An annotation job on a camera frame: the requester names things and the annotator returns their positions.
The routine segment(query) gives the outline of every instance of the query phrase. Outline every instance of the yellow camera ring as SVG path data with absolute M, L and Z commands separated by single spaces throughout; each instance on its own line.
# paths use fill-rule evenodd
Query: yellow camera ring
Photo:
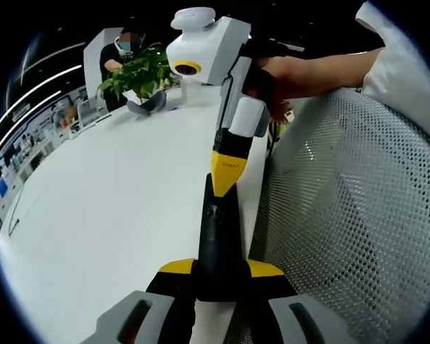
M 202 69 L 199 64 L 191 61 L 177 61 L 173 67 L 182 75 L 195 75 Z

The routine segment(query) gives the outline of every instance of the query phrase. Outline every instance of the white sleeve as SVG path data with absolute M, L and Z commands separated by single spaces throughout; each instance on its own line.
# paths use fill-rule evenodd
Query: white sleeve
M 376 32 L 385 48 L 365 76 L 363 94 L 405 115 L 430 135 L 430 71 L 408 37 L 366 2 L 356 19 Z

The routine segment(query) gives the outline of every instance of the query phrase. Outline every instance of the face mask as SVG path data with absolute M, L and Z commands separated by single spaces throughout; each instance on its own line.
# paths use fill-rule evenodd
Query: face mask
M 133 42 L 118 42 L 118 45 L 125 52 L 136 52 L 142 47 L 142 39 Z

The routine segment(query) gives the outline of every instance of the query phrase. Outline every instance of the black ceiling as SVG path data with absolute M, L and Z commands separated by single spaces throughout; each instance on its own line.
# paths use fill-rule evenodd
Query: black ceiling
M 305 48 L 304 58 L 329 54 L 359 52 L 381 46 L 381 40 L 355 21 L 355 13 L 361 0 L 322 1 L 179 1 L 167 5 L 159 3 L 144 6 L 116 6 L 114 2 L 80 7 L 66 3 L 54 5 L 51 11 L 37 14 L 22 7 L 13 14 L 9 12 L 9 25 L 21 35 L 15 41 L 12 56 L 5 57 L 5 70 L 0 79 L 0 116 L 25 92 L 49 77 L 83 63 L 83 49 L 105 27 L 122 27 L 131 20 L 148 28 L 150 39 L 168 43 L 177 32 L 170 28 L 176 10 L 188 6 L 210 6 L 217 16 L 228 15 L 252 24 L 252 36 L 274 38 L 284 43 Z M 78 47 L 49 55 L 74 46 Z M 59 77 L 26 98 L 33 106 L 61 90 L 69 92 L 84 84 L 84 72 L 80 68 Z M 0 125 L 0 137 L 11 127 L 10 120 Z

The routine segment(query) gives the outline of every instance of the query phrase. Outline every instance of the human hand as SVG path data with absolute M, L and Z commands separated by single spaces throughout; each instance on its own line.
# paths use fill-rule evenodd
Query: human hand
M 272 57 L 257 61 L 258 67 L 274 78 L 273 98 L 268 104 L 273 122 L 287 123 L 292 106 L 286 100 L 300 96 L 303 89 L 301 79 L 307 69 L 305 63 L 305 60 L 294 57 Z M 256 97 L 258 91 L 252 88 L 247 94 Z

